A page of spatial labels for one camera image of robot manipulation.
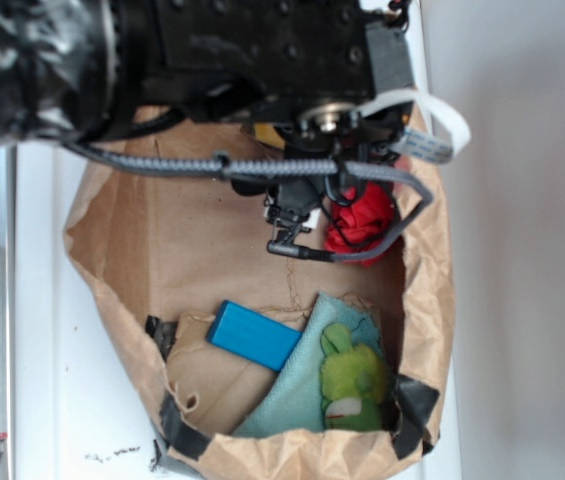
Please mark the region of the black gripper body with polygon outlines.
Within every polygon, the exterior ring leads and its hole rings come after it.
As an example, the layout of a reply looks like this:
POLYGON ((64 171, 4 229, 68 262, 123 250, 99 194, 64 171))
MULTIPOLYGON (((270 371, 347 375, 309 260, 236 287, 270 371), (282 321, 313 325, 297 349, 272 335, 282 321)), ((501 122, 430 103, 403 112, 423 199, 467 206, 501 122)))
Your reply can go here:
POLYGON ((133 60, 155 119, 129 136, 200 124, 267 124, 299 151, 385 148, 413 104, 380 97, 413 85, 410 5, 358 1, 137 1, 133 60))

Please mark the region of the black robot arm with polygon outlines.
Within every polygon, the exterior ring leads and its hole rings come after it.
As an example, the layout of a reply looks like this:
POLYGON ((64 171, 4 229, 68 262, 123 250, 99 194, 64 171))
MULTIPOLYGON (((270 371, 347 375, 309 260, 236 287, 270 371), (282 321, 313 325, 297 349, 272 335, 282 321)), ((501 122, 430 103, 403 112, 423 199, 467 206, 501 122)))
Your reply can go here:
POLYGON ((0 1, 0 143, 268 125, 297 150, 399 139, 414 84, 397 14, 357 1, 0 1))

